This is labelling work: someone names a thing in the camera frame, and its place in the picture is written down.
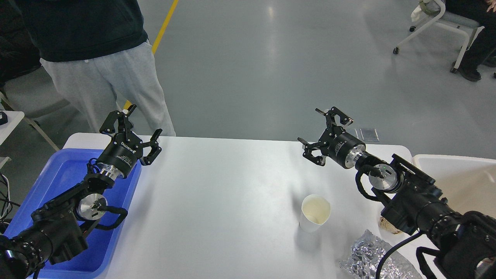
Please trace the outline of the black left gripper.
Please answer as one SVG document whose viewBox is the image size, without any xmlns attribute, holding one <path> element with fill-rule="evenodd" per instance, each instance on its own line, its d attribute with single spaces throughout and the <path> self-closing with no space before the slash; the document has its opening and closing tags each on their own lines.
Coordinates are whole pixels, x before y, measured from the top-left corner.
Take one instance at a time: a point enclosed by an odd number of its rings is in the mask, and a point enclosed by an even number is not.
<svg viewBox="0 0 496 279">
<path fill-rule="evenodd" d="M 110 112 L 99 129 L 99 133 L 106 135 L 125 134 L 125 137 L 112 139 L 96 160 L 99 173 L 113 180 L 127 178 L 138 159 L 143 166 L 151 165 L 162 150 L 158 142 L 162 129 L 156 129 L 148 142 L 142 143 L 138 136 L 131 136 L 134 125 L 129 117 L 136 108 L 137 105 L 132 104 L 127 110 Z M 149 154 L 142 157 L 143 150 L 137 147 L 138 144 L 142 149 L 151 148 Z"/>
</svg>

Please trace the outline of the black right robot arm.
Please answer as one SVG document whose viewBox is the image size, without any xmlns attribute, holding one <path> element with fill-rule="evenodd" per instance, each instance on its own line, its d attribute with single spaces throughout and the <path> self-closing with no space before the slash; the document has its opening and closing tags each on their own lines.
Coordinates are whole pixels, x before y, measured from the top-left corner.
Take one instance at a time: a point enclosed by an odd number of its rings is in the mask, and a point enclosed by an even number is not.
<svg viewBox="0 0 496 279">
<path fill-rule="evenodd" d="M 496 277 L 496 223 L 477 211 L 460 214 L 448 206 L 435 179 L 397 154 L 386 162 L 367 152 L 360 139 L 346 131 L 354 121 L 341 110 L 316 109 L 325 117 L 326 129 L 315 143 L 303 138 L 302 156 L 319 166 L 326 158 L 344 169 L 356 169 L 358 191 L 383 205 L 381 216 L 409 238 L 393 246 L 380 259 L 374 277 L 381 277 L 386 260 L 400 247 L 425 235 L 435 249 L 418 247 L 416 258 L 427 279 L 436 276 L 425 255 L 447 279 L 494 279 Z"/>
</svg>

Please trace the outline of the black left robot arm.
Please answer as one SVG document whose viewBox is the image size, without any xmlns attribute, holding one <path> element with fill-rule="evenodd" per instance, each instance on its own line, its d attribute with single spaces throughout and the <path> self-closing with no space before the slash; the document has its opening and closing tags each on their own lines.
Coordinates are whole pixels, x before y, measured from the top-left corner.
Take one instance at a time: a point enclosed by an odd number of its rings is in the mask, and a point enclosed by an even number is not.
<svg viewBox="0 0 496 279">
<path fill-rule="evenodd" d="M 2 279 L 37 278 L 46 262 L 69 261 L 88 249 L 92 230 L 113 230 L 123 222 L 128 211 L 108 205 L 104 192 L 126 179 L 138 161 L 152 164 L 162 150 L 162 129 L 148 142 L 132 131 L 129 117 L 135 108 L 109 113 L 100 132 L 111 137 L 110 143 L 98 158 L 89 159 L 81 182 L 34 210 L 32 226 L 19 235 L 1 236 Z"/>
</svg>

